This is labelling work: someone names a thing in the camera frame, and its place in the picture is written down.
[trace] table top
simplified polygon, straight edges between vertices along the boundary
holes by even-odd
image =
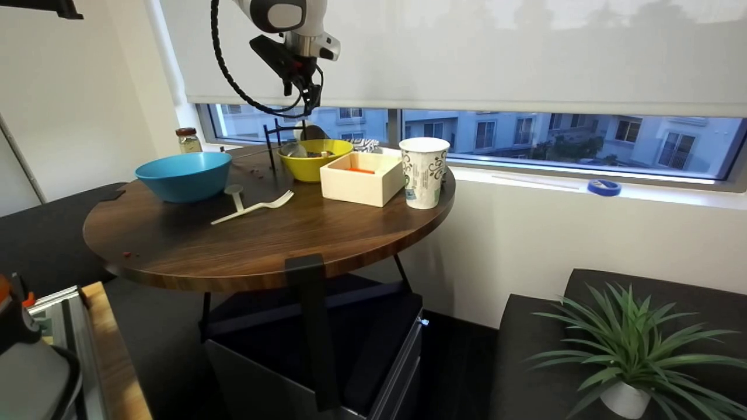
[[[388,204],[371,207],[323,197],[320,185],[277,176],[264,146],[234,153],[231,185],[242,203],[273,200],[291,189],[277,210],[256,210],[210,225],[234,213],[231,195],[194,204],[167,204],[142,182],[131,182],[116,200],[97,203],[85,221],[85,239],[109,271],[167,290],[252,292],[285,286],[285,260],[320,256],[326,278],[385,258],[434,230],[451,213],[455,176],[445,169],[441,203],[411,210],[400,192]]]

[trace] white utensil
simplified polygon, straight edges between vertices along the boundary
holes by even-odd
[[[275,200],[255,203],[255,204],[250,204],[250,207],[235,210],[235,213],[231,213],[231,214],[226,214],[226,217],[213,220],[210,223],[214,225],[214,223],[221,223],[221,221],[228,221],[228,220],[250,214],[250,213],[255,213],[255,210],[259,210],[259,207],[282,207],[289,197],[295,197],[295,192],[285,192],[285,194],[277,195]]]
[[[242,186],[240,186],[240,185],[228,185],[228,186],[225,189],[225,194],[228,194],[228,195],[234,197],[234,207],[235,207],[235,213],[240,213],[240,210],[242,210],[240,192],[242,192]]]
[[[306,151],[306,146],[304,146],[304,139],[301,139],[301,137],[296,139],[295,155],[308,155],[308,151]]]

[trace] small box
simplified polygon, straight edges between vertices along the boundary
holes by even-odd
[[[323,195],[383,207],[401,186],[400,153],[352,151],[323,166]]]

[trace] building outside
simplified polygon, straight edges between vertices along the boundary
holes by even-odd
[[[295,125],[242,105],[214,108],[226,137],[264,139],[264,129]],[[743,118],[548,113],[548,112],[448,112],[404,110],[404,137],[444,137],[452,155],[530,158],[717,176],[741,139]],[[388,141],[388,110],[320,108],[308,123],[330,137]]]

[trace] window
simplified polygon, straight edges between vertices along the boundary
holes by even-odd
[[[518,117],[514,130],[514,144],[530,144],[533,141],[533,117]]]
[[[667,132],[661,146],[658,164],[667,168],[685,168],[688,164],[695,137],[681,132]]]
[[[365,110],[360,108],[338,108],[341,110],[341,118],[360,118],[365,117]]]
[[[617,137],[619,141],[636,141],[636,139],[638,139],[638,130],[640,130],[640,118],[620,118],[620,122],[617,123],[615,137]]]
[[[264,141],[264,123],[273,125],[273,117],[252,108],[235,112],[226,105],[204,105],[201,117],[210,125],[205,129],[208,139],[221,141]],[[395,137],[388,137],[390,118],[393,123],[400,122],[400,136]],[[444,137],[451,141],[451,161],[465,166],[636,175],[706,185],[730,179],[730,168],[743,153],[747,132],[747,118],[737,117],[369,108],[320,108],[308,123],[323,125],[330,137],[366,137],[390,146],[396,146],[400,137]]]
[[[458,118],[455,117],[430,118],[427,112],[424,113],[404,112],[404,132],[407,137],[444,137],[451,141],[451,146],[455,146]]]
[[[474,150],[492,146],[492,136],[494,136],[494,122],[478,122],[477,136],[474,136]]]

